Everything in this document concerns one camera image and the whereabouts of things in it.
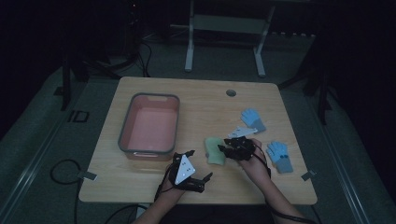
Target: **plastic bin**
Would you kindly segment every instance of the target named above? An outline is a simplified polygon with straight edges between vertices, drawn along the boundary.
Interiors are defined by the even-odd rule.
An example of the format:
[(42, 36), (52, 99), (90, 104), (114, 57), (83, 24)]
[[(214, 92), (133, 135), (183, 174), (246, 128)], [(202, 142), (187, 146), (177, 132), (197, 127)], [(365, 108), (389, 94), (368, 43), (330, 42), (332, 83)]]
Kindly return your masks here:
[(119, 139), (128, 159), (172, 159), (179, 105), (180, 100), (172, 94), (141, 92), (132, 98)]

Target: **gray carpet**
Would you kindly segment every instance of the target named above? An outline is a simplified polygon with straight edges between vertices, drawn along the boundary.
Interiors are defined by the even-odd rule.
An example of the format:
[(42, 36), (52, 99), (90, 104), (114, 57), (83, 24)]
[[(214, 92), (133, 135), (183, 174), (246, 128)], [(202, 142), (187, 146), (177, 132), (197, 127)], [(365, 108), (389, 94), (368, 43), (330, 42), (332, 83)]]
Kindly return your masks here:
[[(300, 65), (312, 38), (286, 38), (270, 35), (262, 54), (266, 78), (257, 76), (251, 48), (213, 47), (205, 43), (195, 46), (191, 73), (184, 72), (187, 47), (183, 36), (175, 42), (154, 43), (154, 35), (147, 39), (152, 49), (148, 71), (152, 77), (194, 78), (211, 80), (270, 82), (279, 84), (292, 77)], [(141, 47), (144, 59), (149, 49)], [(122, 76), (142, 76), (141, 65), (134, 64), (119, 71)], [(61, 98), (53, 96), (61, 85), (60, 71), (49, 78), (41, 92), (26, 109), (20, 120), (0, 143), (0, 160), (4, 164), (1, 177), (1, 202), (12, 193), (19, 176), (46, 141), (51, 127), (61, 121), (61, 128), (51, 138), (47, 153), (32, 185), (16, 204), (9, 223), (73, 223), (77, 185), (59, 185), (50, 179), (50, 169), (58, 161), (73, 159), (82, 170), (88, 168), (107, 110), (117, 88), (117, 81), (92, 72), (89, 83), (81, 86), (74, 82), (74, 94), (68, 111), (61, 112)], [(396, 209), (384, 190), (364, 146), (344, 110), (329, 97), (332, 110), (326, 112), (328, 125), (323, 127), (316, 116), (317, 97), (305, 97), (304, 81), (281, 92), (290, 121), (295, 131), (307, 168), (317, 172), (313, 184), (318, 195), (315, 209), (322, 223), (366, 223), (357, 220), (346, 196), (344, 180), (336, 172), (331, 148), (334, 147), (345, 165), (356, 189), (360, 203), (370, 223), (394, 223)], [(90, 112), (88, 122), (67, 122), (71, 110)], [(59, 168), (57, 177), (72, 180), (76, 168), (67, 163)], [(78, 203), (78, 223), (105, 223), (117, 209), (127, 204)], [(298, 206), (309, 218), (316, 220), (310, 206)], [(127, 223), (131, 209), (115, 216), (110, 223)]]

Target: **wooden table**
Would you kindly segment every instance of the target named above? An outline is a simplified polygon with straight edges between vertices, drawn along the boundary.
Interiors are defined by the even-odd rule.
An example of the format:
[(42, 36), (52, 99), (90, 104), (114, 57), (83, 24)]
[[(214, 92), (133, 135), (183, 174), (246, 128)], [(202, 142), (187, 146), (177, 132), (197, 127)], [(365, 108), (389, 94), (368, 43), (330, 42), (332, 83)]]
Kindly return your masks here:
[[(235, 97), (226, 94), (236, 91)], [(251, 134), (262, 142), (288, 145), (294, 172), (278, 174), (271, 166), (272, 179), (294, 204), (313, 204), (317, 196), (311, 180), (303, 181), (307, 172), (290, 120), (276, 85), (268, 83), (209, 81), (151, 77), (124, 77), (114, 95), (103, 130), (88, 171), (96, 181), (85, 180), (79, 198), (83, 202), (152, 203), (166, 166), (171, 161), (128, 160), (118, 146), (118, 139), (129, 103), (139, 92), (171, 93), (180, 98), (175, 151), (195, 150), (189, 160), (196, 169), (194, 178), (213, 176), (203, 193), (187, 192), (179, 203), (258, 204), (264, 203), (259, 190), (235, 161), (224, 166), (208, 164), (204, 141), (207, 137), (227, 138), (236, 126), (246, 127), (240, 119), (246, 108), (257, 109), (267, 127), (263, 133)]]

